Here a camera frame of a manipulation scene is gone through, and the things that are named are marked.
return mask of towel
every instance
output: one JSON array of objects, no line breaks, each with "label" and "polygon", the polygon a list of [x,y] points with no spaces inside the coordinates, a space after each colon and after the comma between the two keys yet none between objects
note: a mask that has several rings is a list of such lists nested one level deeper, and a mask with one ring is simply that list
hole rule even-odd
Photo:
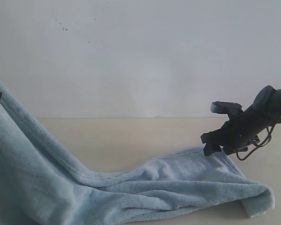
[{"label": "towel", "polygon": [[249,217],[272,190],[202,146],[121,172],[86,168],[0,82],[0,225],[119,225],[171,218],[240,200]]}]

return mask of table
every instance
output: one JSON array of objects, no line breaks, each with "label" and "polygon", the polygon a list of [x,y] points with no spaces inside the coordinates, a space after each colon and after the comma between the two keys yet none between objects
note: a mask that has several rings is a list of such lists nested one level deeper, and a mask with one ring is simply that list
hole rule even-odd
[{"label": "table", "polygon": [[[218,129],[224,118],[193,119],[42,119],[39,120],[73,155],[96,172],[139,166],[151,158],[201,144],[204,132]],[[276,207],[249,219],[240,202],[230,202],[171,219],[130,225],[281,225],[281,125],[272,141],[246,161],[230,156],[245,176],[274,191]]]}]

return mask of cable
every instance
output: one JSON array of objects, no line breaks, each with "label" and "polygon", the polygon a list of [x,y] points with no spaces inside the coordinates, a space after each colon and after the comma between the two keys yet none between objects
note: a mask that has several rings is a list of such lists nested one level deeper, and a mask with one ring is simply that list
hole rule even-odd
[{"label": "cable", "polygon": [[259,148],[262,148],[262,147],[266,146],[271,141],[271,139],[272,139],[272,132],[273,132],[275,126],[276,126],[276,124],[274,124],[270,130],[269,130],[268,127],[266,128],[266,130],[267,130],[266,138],[263,140],[263,142],[260,145],[258,145],[256,143],[253,143],[256,147],[253,150],[251,150],[245,157],[240,158],[240,156],[238,154],[238,151],[236,151],[237,158],[240,161],[245,161],[254,151],[256,151]]}]

